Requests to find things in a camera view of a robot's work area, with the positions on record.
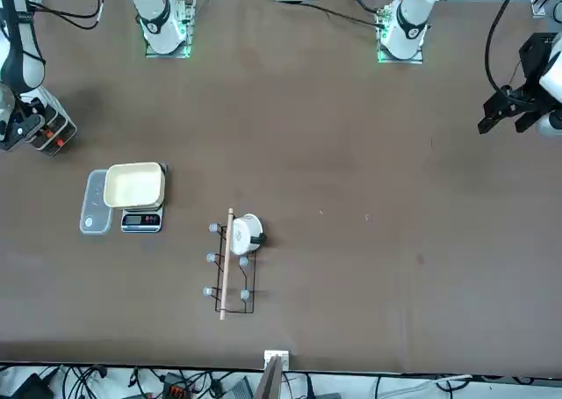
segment tabletop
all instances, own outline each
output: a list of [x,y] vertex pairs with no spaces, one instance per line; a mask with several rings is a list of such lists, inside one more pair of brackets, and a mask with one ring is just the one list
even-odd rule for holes
[[[0,157],[0,359],[259,368],[281,349],[294,369],[560,376],[562,144],[477,130],[499,4],[437,4],[421,66],[378,64],[372,28],[305,6],[200,5],[189,60],[144,57],[130,0],[90,32],[38,14],[78,135]],[[539,28],[507,9],[498,82]],[[169,165],[162,232],[122,234],[116,213],[82,235],[89,173],[143,161]],[[220,322],[207,225],[229,207],[269,240],[256,312]]]

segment digital kitchen scale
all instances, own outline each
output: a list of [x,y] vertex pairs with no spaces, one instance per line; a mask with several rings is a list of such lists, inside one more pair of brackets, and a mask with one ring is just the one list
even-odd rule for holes
[[[168,165],[160,163],[164,175],[168,173]],[[155,234],[162,229],[164,202],[152,210],[123,210],[121,230],[127,234]]]

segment white cup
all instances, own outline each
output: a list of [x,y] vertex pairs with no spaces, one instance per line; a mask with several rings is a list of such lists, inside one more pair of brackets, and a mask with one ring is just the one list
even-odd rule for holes
[[262,223],[254,214],[245,214],[232,222],[230,250],[237,256],[257,250],[264,241]]

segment clear plastic container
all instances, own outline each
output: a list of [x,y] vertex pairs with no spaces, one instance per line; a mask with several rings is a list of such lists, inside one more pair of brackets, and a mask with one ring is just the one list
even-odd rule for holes
[[112,226],[113,209],[104,202],[104,186],[107,169],[93,170],[88,176],[80,230],[85,235],[102,235]]

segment wooden stick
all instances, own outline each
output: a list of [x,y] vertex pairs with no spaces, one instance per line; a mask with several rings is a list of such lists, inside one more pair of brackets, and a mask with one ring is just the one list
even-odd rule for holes
[[234,210],[228,209],[227,224],[227,246],[225,251],[225,265],[222,269],[222,291],[220,292],[220,320],[225,319],[225,308],[227,307],[227,290],[228,290],[228,264],[230,263],[230,243],[232,241],[232,220],[234,218]]

